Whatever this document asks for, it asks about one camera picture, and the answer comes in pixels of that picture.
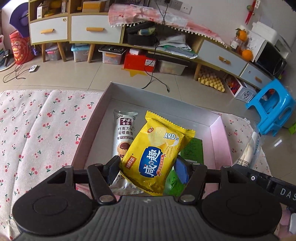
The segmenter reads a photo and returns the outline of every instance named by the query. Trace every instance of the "yellow snack package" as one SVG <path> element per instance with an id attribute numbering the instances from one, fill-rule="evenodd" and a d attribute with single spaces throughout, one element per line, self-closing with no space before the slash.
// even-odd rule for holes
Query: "yellow snack package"
<path id="1" fill-rule="evenodd" d="M 187 130 L 147 111 L 147 123 L 135 137 L 119 163 L 123 176 L 145 192 L 162 196 L 165 180 L 180 150 L 195 136 Z"/>

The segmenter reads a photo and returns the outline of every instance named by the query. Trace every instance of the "orange fruit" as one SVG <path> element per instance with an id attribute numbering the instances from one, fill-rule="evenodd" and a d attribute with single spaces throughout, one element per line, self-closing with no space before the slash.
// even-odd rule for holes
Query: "orange fruit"
<path id="1" fill-rule="evenodd" d="M 246 42 L 248 40 L 248 35 L 245 30 L 241 30 L 240 28 L 237 28 L 237 38 L 242 40 L 243 42 Z"/>
<path id="2" fill-rule="evenodd" d="M 253 53 L 252 53 L 252 51 L 249 50 L 249 49 L 243 50 L 243 52 L 242 52 L 242 58 L 245 61 L 251 61 L 253 59 Z"/>

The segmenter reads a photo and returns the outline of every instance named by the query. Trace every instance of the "power cord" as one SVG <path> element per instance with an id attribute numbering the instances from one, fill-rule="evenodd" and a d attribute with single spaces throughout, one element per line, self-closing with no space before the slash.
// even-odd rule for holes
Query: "power cord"
<path id="1" fill-rule="evenodd" d="M 167 7 L 166 7 L 166 10 L 165 10 L 165 14 L 164 14 L 164 15 L 162 14 L 162 12 L 161 12 L 161 10 L 160 10 L 158 4 L 157 4 L 157 0 L 155 0 L 155 3 L 156 3 L 156 5 L 157 5 L 157 7 L 158 7 L 158 10 L 159 10 L 161 16 L 163 17 L 162 27 L 163 27 L 163 32 L 164 32 L 165 16 L 166 16 L 166 13 L 167 13 L 167 10 L 168 10 L 168 3 L 167 3 Z M 157 49 L 157 47 L 158 47 L 159 44 L 160 44 L 161 38 L 162 38 L 162 36 L 160 36 L 160 39 L 158 40 L 158 43 L 157 43 L 156 46 L 155 46 L 153 59 L 155 59 L 156 49 Z M 147 66 L 144 67 L 144 70 L 145 70 L 146 74 L 149 75 L 149 76 L 151 76 L 151 79 L 150 79 L 149 83 L 148 83 L 145 87 L 143 87 L 142 89 L 145 89 L 148 85 L 150 85 L 150 84 L 152 83 L 152 79 L 155 78 L 155 79 L 157 79 L 160 83 L 162 83 L 162 84 L 164 84 L 164 85 L 166 86 L 166 88 L 167 88 L 167 92 L 169 93 L 169 92 L 170 92 L 169 87 L 168 87 L 164 82 L 160 81 L 158 78 L 156 78 L 155 76 L 153 76 L 153 73 L 154 73 L 154 70 L 155 70 L 155 67 L 156 67 L 156 61 L 155 61 L 154 67 L 153 67 L 152 74 L 149 74 L 149 73 L 146 71 L 146 67 L 150 66 L 152 63 L 153 63 L 153 61 L 151 61 L 150 64 L 148 64 Z"/>
<path id="2" fill-rule="evenodd" d="M 26 69 L 26 70 L 24 70 L 23 72 L 21 72 L 20 74 L 17 75 L 17 72 L 22 68 L 22 66 L 23 66 L 23 64 L 21 64 L 21 65 L 16 65 L 14 71 L 10 72 L 9 74 L 7 74 L 7 75 L 5 75 L 5 76 L 3 77 L 3 83 L 7 83 L 7 82 L 9 82 L 9 81 L 11 81 L 11 80 L 14 80 L 14 79 L 17 79 L 17 80 L 19 80 L 19 79 L 24 79 L 24 80 L 25 80 L 26 78 L 24 78 L 24 77 L 21 77 L 21 78 L 18 78 L 18 77 L 19 77 L 22 73 L 24 73 L 24 72 L 26 72 L 26 71 L 28 71 L 28 70 L 30 70 L 30 69 Z M 10 80 L 4 82 L 5 77 L 8 76 L 8 75 L 10 75 L 10 74 L 12 74 L 12 73 L 14 73 L 14 72 L 15 72 L 15 77 L 13 77 L 12 79 L 10 79 Z"/>

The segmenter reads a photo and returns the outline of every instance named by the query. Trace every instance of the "black circular cover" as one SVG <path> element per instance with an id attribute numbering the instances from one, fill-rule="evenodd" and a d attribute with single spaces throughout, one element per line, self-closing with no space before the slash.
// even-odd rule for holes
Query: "black circular cover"
<path id="1" fill-rule="evenodd" d="M 20 229 L 43 236 L 70 232 L 85 224 L 91 214 L 92 201 L 64 184 L 36 186 L 20 197 L 12 209 Z"/>
<path id="2" fill-rule="evenodd" d="M 231 184 L 209 194 L 202 203 L 208 222 L 231 235 L 256 236 L 273 232 L 282 209 L 269 193 L 254 184 Z"/>

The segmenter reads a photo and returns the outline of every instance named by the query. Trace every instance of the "egg carton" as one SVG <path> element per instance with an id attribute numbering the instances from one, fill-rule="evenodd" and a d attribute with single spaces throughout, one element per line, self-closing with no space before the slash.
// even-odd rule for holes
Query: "egg carton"
<path id="1" fill-rule="evenodd" d="M 215 73 L 209 72 L 205 69 L 201 69 L 198 74 L 198 82 L 215 88 L 216 90 L 219 90 L 221 92 L 225 91 L 225 88 L 223 86 L 223 83 L 221 82 L 221 79 L 215 75 Z"/>

